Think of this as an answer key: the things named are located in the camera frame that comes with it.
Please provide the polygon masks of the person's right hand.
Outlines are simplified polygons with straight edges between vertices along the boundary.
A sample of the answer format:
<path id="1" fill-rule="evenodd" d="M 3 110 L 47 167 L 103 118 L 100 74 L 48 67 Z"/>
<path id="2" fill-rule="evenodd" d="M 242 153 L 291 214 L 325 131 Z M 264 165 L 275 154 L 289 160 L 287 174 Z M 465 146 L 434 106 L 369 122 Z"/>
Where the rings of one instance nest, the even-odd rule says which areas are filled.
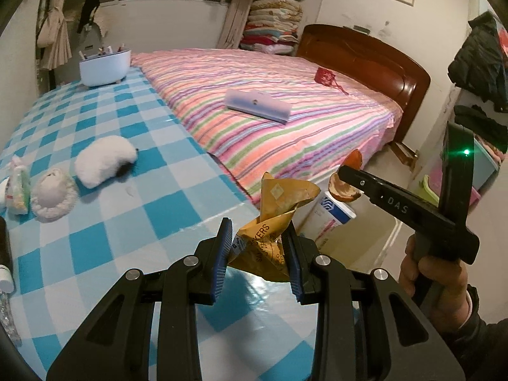
<path id="1" fill-rule="evenodd" d="M 442 287 L 441 294 L 431 309 L 430 321 L 440 333 L 458 331 L 472 314 L 468 295 L 468 271 L 462 261 L 448 262 L 434 256 L 414 259 L 415 236 L 405 246 L 405 257 L 400 264 L 399 284 L 412 297 L 417 277 L 422 275 Z"/>

